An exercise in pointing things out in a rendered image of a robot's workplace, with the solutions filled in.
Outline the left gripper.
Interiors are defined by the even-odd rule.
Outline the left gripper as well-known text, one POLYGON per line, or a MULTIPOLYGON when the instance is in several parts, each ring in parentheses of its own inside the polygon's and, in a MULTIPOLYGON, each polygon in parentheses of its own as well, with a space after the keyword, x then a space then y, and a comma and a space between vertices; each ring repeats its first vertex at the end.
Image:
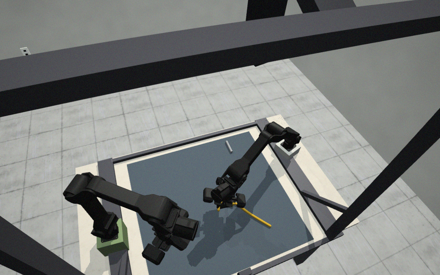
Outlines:
MULTIPOLYGON (((188 218, 189 217, 188 211, 181 208, 180 216, 188 218)), ((145 249, 142 252, 142 257, 154 263, 155 265, 160 265, 162 259, 165 256, 164 252, 167 252, 171 246, 171 245, 166 245, 165 243, 166 239, 169 237, 170 234, 169 233, 159 234, 154 229, 154 227, 152 228, 152 230, 155 231, 154 235, 156 235, 156 237, 154 238, 152 245, 148 243, 148 245, 145 247, 145 249)))

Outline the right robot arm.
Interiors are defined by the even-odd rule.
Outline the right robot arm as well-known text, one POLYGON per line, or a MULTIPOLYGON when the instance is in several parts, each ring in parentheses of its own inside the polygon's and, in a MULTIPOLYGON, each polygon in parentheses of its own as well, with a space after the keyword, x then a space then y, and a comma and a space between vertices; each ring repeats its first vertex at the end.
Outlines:
POLYGON ((264 130, 259 134, 258 139, 255 140, 246 154, 241 159, 230 164, 225 173, 216 179, 215 183, 218 187, 211 191, 213 200, 220 203, 231 194, 236 193, 246 181, 251 164, 258 158, 264 148, 269 143, 280 142, 283 139, 284 143, 282 142, 280 145, 287 151, 291 151, 300 142, 301 136, 290 127, 284 128, 274 121, 265 125, 264 130), (226 175, 229 175, 229 178, 226 175))

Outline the blue-grey mat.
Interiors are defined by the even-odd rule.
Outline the blue-grey mat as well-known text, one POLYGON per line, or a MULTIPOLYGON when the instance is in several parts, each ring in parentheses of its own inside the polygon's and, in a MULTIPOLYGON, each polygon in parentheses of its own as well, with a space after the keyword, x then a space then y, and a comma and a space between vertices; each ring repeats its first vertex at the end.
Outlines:
POLYGON ((216 179, 254 142, 245 132, 127 164, 133 192, 166 196, 199 221, 186 249, 162 250, 160 265, 146 259, 149 275, 232 275, 313 240, 262 152, 236 193, 246 196, 246 210, 271 227, 237 205, 218 211, 214 200, 203 201, 203 190, 218 187, 216 179))

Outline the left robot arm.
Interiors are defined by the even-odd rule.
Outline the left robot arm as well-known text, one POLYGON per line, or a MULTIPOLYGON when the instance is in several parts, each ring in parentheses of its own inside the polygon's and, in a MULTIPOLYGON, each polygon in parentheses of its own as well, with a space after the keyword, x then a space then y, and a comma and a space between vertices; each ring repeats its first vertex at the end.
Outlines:
POLYGON ((180 216, 181 208, 166 196, 141 195, 90 172, 76 174, 63 195, 73 204, 84 205, 82 207, 93 219, 91 234, 101 238, 102 243, 118 238, 119 218, 105 211, 97 197, 137 212, 157 233, 169 233, 166 245, 173 245, 180 251, 186 249, 197 234, 199 221, 180 216))

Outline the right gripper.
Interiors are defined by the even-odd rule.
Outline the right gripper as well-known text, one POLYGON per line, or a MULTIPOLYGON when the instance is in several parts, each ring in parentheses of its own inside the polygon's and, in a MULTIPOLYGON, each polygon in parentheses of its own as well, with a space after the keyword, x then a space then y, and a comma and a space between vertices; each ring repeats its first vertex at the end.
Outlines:
MULTIPOLYGON (((205 188, 203 190, 203 201, 204 202, 213 202, 213 199, 211 197, 211 191, 213 189, 211 188, 205 188)), ((237 207, 238 208, 244 208, 246 206, 246 196, 244 194, 240 194, 240 193, 236 193, 235 194, 231 194, 228 198, 226 198, 225 200, 222 201, 222 203, 218 203, 214 201, 214 204, 217 205, 217 208, 220 207, 220 209, 223 208, 227 208, 227 207, 232 207, 233 206, 233 202, 237 201, 237 207), (231 200, 232 199, 232 200, 231 200)))

